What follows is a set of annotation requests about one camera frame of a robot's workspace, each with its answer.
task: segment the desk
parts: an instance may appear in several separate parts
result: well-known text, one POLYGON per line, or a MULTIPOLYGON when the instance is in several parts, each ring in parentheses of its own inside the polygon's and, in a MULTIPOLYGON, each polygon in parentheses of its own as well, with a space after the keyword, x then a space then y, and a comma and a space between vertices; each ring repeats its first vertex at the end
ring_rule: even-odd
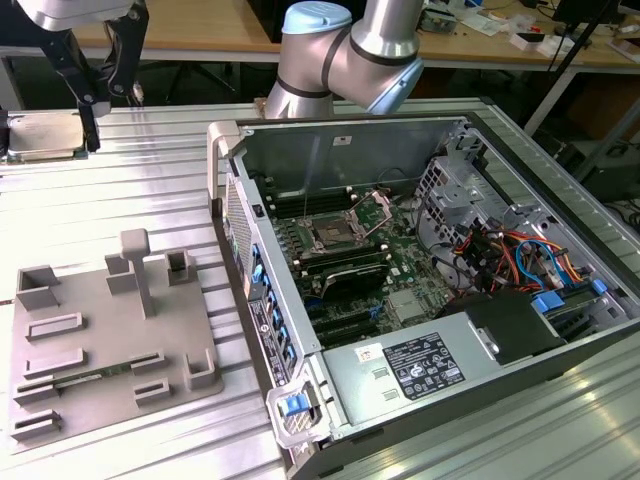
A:
MULTIPOLYGON (((511 0, 486 0, 488 8, 511 0)), ((280 45, 272 44, 246 0, 148 0, 149 29, 142 52, 144 60, 192 60, 233 62, 277 62, 280 45)), ((515 1, 499 10, 507 16, 534 15, 549 33, 554 22, 515 1)), ((104 58, 107 40, 102 26, 75 29, 87 58, 104 58)), ((522 52, 505 34, 488 37, 465 25, 456 35, 421 33, 419 55, 426 67, 546 71, 549 59, 537 52, 522 52)), ((627 60, 606 45, 607 37, 593 36, 593 45, 580 52, 560 81, 541 103, 525 130, 533 133, 580 72, 640 74, 640 65, 627 60)), ((0 47, 0 59, 9 56, 42 55, 39 49, 0 47)), ((9 110, 22 107, 11 73, 0 68, 0 104, 9 110)))

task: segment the robotic arm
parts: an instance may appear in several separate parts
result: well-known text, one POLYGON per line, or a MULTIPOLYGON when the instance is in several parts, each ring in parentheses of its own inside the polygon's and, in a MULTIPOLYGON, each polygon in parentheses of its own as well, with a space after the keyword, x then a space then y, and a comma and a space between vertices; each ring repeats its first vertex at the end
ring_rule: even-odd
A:
POLYGON ((287 10, 267 118, 326 117, 333 95, 373 114, 394 112, 424 68, 416 27, 422 0, 368 0, 362 20, 321 1, 287 10))
POLYGON ((95 118, 110 98, 133 98, 135 73, 149 22, 144 0, 0 0, 0 45, 39 47, 76 97, 86 148, 100 139, 95 118), (71 28, 101 21, 112 32, 111 52, 89 66, 71 28))

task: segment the motherboard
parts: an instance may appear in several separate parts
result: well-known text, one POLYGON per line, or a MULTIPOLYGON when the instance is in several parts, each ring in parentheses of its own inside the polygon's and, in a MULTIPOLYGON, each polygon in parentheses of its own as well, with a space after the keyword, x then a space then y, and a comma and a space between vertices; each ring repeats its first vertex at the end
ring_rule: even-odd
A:
POLYGON ((448 284, 418 243, 410 202, 384 193, 349 190, 351 208, 319 213, 324 208, 308 198, 302 215, 281 218, 276 208, 272 216, 325 348, 429 321, 454 298, 456 279, 448 284))

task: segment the circuit board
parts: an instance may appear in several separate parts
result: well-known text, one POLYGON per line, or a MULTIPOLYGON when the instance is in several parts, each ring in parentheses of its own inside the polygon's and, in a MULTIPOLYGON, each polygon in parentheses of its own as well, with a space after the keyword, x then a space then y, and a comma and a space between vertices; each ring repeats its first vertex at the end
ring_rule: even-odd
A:
MULTIPOLYGON (((363 191, 358 193, 359 198, 366 195, 363 191)), ((432 320, 454 297, 442 274, 419 245, 411 228, 410 210, 392 202, 387 202, 387 206, 385 212, 373 200, 358 204, 353 213, 359 225, 354 224, 356 220, 351 211, 272 219, 309 318, 325 348, 432 320), (383 250, 370 253, 376 248, 383 250), (335 266, 322 265, 321 274, 317 267, 299 266, 301 261, 321 261, 328 254, 341 252, 345 252, 345 260, 336 262, 335 266), (323 278, 372 263, 384 266, 386 276, 380 285, 365 287, 362 294, 333 299, 322 294, 323 278)), ((368 277, 380 272, 379 267, 371 269, 368 277)))

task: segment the ventilation grille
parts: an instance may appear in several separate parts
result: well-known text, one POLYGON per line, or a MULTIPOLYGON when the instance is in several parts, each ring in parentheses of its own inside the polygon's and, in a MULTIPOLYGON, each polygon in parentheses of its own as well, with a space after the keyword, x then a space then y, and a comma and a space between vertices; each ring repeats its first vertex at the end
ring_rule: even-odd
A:
POLYGON ((425 170, 420 179, 420 196, 426 197, 431 193, 433 187, 446 185, 449 182, 449 176, 442 171, 438 162, 432 161, 425 170))
MULTIPOLYGON (((298 415, 293 415, 285 420, 284 427, 290 434, 300 433, 306 431, 313 425, 313 418, 309 412, 298 415)), ((309 448, 309 445, 305 442, 302 445, 294 447, 293 453, 296 457, 304 454, 309 448)))
POLYGON ((427 221, 432 224, 433 231, 436 232, 438 236, 438 241, 450 242, 454 245, 458 240, 462 241, 460 234, 447 226, 444 215, 442 215, 442 210, 433 205, 430 199, 427 199, 425 217, 427 221))
POLYGON ((251 271, 251 230, 242 208, 242 201, 238 195, 236 184, 227 182, 227 219, 233 232, 234 249, 240 256, 242 268, 251 271))

